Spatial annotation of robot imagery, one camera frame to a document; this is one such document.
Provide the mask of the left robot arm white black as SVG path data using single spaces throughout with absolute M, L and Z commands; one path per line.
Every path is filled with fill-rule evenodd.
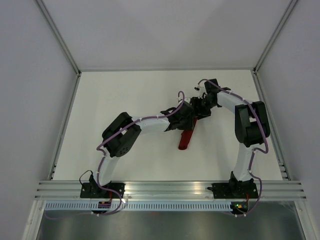
M 96 171 L 92 193 L 98 198 L 108 195 L 108 184 L 112 181 L 118 161 L 131 150 L 139 136 L 173 130 L 192 130 L 194 117 L 194 108 L 184 100 L 180 101 L 177 107 L 163 110 L 154 116 L 133 117 L 127 112 L 120 113 L 103 131 L 102 143 L 96 148 L 102 152 L 102 159 Z

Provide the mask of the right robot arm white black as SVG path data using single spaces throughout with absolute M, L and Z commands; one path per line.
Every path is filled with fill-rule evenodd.
M 234 115 L 234 132 L 239 143 L 237 161 L 227 183 L 213 183 L 208 190 L 214 199 L 257 199 L 259 193 L 252 173 L 255 153 L 267 154 L 270 125 L 266 106 L 262 101 L 249 101 L 233 93 L 228 87 L 220 87 L 216 79 L 204 79 L 203 85 L 194 89 L 197 97 L 190 103 L 198 120 L 211 115 L 214 107 L 226 108 Z

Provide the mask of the dark red cloth napkin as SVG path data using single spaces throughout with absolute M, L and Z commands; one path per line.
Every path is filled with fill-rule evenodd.
M 198 120 L 197 118 L 193 119 L 193 128 L 191 130 L 183 130 L 183 132 L 181 133 L 180 141 L 178 144 L 178 149 L 180 151 L 184 151 L 188 148 L 194 129 L 197 124 L 197 120 Z

